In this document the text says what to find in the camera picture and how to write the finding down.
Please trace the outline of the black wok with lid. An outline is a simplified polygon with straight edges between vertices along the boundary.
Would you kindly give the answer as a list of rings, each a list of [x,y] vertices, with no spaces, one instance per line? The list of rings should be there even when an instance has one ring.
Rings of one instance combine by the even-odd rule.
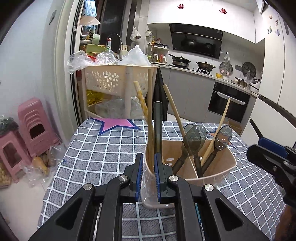
[[[168,54],[168,56],[171,56],[172,61],[173,61],[172,64],[176,67],[187,69],[189,67],[189,63],[191,62],[190,60],[183,58],[182,56],[176,57],[172,54]]]

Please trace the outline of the black chair back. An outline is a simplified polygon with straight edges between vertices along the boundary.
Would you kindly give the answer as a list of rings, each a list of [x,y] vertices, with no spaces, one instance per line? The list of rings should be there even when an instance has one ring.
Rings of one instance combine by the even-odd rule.
[[[163,88],[164,81],[160,68],[157,69],[156,80],[154,84],[154,93],[152,102],[160,101],[163,104],[163,121],[167,120],[169,100]]]

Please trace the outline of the white refrigerator with magnets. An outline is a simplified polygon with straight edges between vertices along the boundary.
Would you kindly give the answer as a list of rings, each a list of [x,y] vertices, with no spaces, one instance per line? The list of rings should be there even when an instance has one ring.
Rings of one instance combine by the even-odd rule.
[[[267,5],[254,12],[256,39],[265,40],[261,84],[241,138],[251,146],[266,137],[295,147],[295,36]]]

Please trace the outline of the beige flower-pattern storage cart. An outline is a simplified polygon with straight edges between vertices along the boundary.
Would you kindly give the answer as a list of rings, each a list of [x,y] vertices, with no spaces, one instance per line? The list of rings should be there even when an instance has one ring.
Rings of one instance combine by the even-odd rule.
[[[96,65],[82,69],[82,89],[125,99],[124,118],[130,119],[131,98],[137,96],[138,81],[143,96],[152,94],[158,66]]]

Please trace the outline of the beige utensil holder basket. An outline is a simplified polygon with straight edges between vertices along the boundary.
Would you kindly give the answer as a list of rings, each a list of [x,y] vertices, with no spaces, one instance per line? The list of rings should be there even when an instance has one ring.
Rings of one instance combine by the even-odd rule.
[[[163,140],[163,161],[169,166],[173,166],[177,159],[181,156],[182,141]],[[218,152],[215,159],[206,170],[203,177],[199,178],[193,157],[188,157],[177,173],[178,176],[184,178],[190,184],[203,186],[212,184],[217,186],[226,178],[230,171],[236,167],[236,159],[232,152],[225,148]],[[149,168],[147,160],[144,160],[143,178],[141,186],[141,200],[144,207],[149,209],[173,208],[173,204],[160,204],[157,198],[156,178],[154,169]]]

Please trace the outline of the floral patterned wooden chopstick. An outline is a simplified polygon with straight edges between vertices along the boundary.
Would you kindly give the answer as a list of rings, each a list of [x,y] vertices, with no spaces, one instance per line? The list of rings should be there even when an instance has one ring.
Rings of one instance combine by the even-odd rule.
[[[147,105],[146,105],[146,103],[145,103],[145,99],[144,99],[144,96],[143,96],[142,90],[141,90],[141,88],[140,88],[139,82],[138,82],[138,81],[134,81],[133,84],[134,84],[135,90],[136,90],[136,92],[137,92],[137,97],[138,97],[138,99],[139,99],[140,106],[141,106],[141,108],[142,108],[142,112],[143,112],[143,114],[144,114],[145,120],[147,121],[147,118],[148,118]]]

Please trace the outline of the dark-handled steel utensil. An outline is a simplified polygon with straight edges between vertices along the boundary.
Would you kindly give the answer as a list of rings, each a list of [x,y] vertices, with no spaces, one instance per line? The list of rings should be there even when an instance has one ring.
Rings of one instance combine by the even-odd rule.
[[[154,152],[162,153],[163,137],[163,104],[160,101],[154,102]]]

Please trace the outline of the pink plastic stool stack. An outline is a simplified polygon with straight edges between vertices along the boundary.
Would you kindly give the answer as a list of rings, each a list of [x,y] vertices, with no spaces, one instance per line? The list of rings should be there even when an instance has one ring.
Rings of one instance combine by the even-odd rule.
[[[59,144],[40,99],[34,97],[18,106],[21,134],[32,158]]]

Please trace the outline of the dark pot on stove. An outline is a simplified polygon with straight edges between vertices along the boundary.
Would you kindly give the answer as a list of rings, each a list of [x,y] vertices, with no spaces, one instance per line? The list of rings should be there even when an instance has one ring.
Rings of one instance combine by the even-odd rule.
[[[208,64],[207,61],[206,62],[196,62],[198,65],[198,68],[207,70],[209,72],[211,72],[213,70],[213,68],[215,68],[215,66]]]

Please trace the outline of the black range hood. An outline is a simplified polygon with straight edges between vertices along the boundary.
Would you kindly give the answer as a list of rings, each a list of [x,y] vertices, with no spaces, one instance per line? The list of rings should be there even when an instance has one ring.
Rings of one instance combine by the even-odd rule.
[[[223,31],[189,24],[169,24],[173,49],[220,58]]]

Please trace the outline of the grey checked star tablecloth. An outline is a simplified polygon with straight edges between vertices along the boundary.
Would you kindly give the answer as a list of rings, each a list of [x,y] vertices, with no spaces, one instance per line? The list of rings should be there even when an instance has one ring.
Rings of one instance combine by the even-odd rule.
[[[38,226],[43,225],[83,184],[108,183],[145,149],[147,124],[137,129],[114,128],[100,133],[101,124],[88,119],[74,133],[43,198]],[[268,237],[273,238],[284,210],[278,185],[271,175],[247,161],[247,144],[233,133],[230,151],[236,167],[217,189]],[[171,208],[148,209],[143,202],[123,207],[123,240],[175,240],[175,213]]]

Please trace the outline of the dark-handled steel spoon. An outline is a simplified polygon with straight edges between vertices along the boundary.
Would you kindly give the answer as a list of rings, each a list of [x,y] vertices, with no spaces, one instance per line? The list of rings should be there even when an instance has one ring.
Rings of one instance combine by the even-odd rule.
[[[173,174],[177,174],[178,171],[183,166],[183,164],[185,163],[185,160],[189,156],[193,156],[197,175],[198,175],[198,177],[203,177],[199,151],[201,150],[201,148],[203,147],[203,145],[205,143],[207,131],[203,125],[196,125],[195,126],[195,134],[196,134],[196,137],[195,137],[194,141],[187,141],[186,139],[183,138],[182,154],[177,159],[177,161],[175,162],[175,164],[172,167]]]
[[[222,127],[219,132],[217,133],[217,136],[214,139],[214,150],[209,155],[207,160],[205,161],[204,165],[202,166],[202,172],[205,174],[208,167],[213,162],[214,158],[216,157],[217,153],[221,150],[224,150],[228,144],[230,143],[232,138],[232,128],[229,125],[226,125]]]
[[[186,139],[187,141],[194,141],[195,140],[195,137],[196,137],[195,126],[196,125],[189,123],[184,127],[184,131],[185,131],[184,139]]]

